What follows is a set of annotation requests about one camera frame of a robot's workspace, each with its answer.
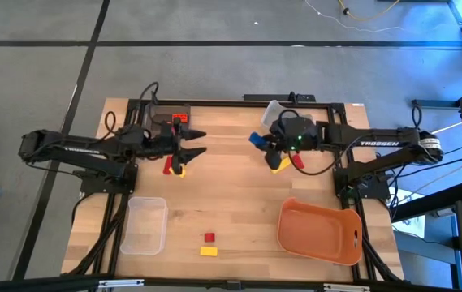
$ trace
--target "wooden tabletop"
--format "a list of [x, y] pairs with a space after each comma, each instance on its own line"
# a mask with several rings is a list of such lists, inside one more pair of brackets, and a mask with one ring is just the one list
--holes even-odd
[[[104, 115], [112, 110], [122, 126], [128, 99], [106, 99], [97, 136], [103, 136]], [[348, 124], [368, 128], [365, 107], [347, 104]], [[315, 120], [327, 121], [323, 109], [298, 109]], [[162, 174], [164, 160], [140, 161], [134, 196], [162, 197], [169, 208], [165, 247], [157, 255], [119, 253], [117, 276], [272, 281], [351, 281], [350, 267], [285, 252], [276, 232], [282, 202], [296, 197], [310, 204], [340, 208], [331, 171], [305, 176], [289, 167], [272, 174], [263, 153], [248, 142], [253, 131], [265, 134], [262, 108], [192, 107], [191, 128], [207, 136], [183, 143], [205, 146], [207, 152], [191, 161], [185, 178]], [[305, 170], [315, 172], [333, 161], [330, 152], [305, 152]], [[370, 148], [354, 149], [357, 161], [375, 158]], [[77, 209], [63, 272], [73, 269], [96, 242], [106, 195], [95, 194]], [[404, 278], [388, 211], [377, 200], [363, 200], [372, 245], [386, 264]], [[200, 256], [204, 233], [214, 232], [217, 257]], [[106, 248], [103, 269], [107, 269]], [[365, 277], [364, 260], [360, 262]]]

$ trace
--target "clear plastic container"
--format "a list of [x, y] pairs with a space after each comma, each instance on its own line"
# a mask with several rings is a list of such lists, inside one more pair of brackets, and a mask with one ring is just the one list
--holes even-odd
[[[269, 105], [266, 107], [263, 117], [261, 118], [261, 125], [263, 125], [267, 129], [270, 129], [270, 126], [272, 126], [272, 123], [275, 122], [279, 118], [279, 114], [281, 114], [281, 112], [286, 109], [287, 109], [286, 107], [279, 104], [279, 101], [276, 101], [276, 100], [270, 101]], [[285, 114], [283, 114], [284, 118], [294, 118], [295, 116], [296, 114], [292, 112], [286, 112]], [[301, 116], [305, 118], [309, 118], [313, 121], [313, 117], [311, 114], [302, 114]]]
[[153, 256], [164, 249], [167, 205], [163, 198], [133, 197], [126, 234], [120, 251], [126, 255]]

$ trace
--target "orange bin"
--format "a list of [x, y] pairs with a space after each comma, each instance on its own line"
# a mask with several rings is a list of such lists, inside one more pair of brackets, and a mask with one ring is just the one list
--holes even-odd
[[334, 210], [287, 199], [281, 207], [278, 242], [300, 256], [354, 265], [361, 259], [362, 222], [353, 210]]

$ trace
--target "red block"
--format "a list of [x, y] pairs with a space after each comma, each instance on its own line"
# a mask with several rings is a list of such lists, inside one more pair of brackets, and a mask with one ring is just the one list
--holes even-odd
[[168, 156], [166, 159], [166, 163], [164, 164], [164, 170], [162, 171], [163, 174], [169, 175], [171, 172], [169, 171], [169, 168], [171, 168], [171, 164], [173, 163], [173, 157]]
[[299, 154], [296, 154], [292, 156], [292, 160], [294, 161], [294, 166], [297, 167], [298, 169], [302, 170], [304, 168], [304, 163], [301, 160], [301, 157]]
[[204, 240], [206, 243], [213, 243], [214, 242], [214, 233], [207, 233], [207, 234], [204, 234]]

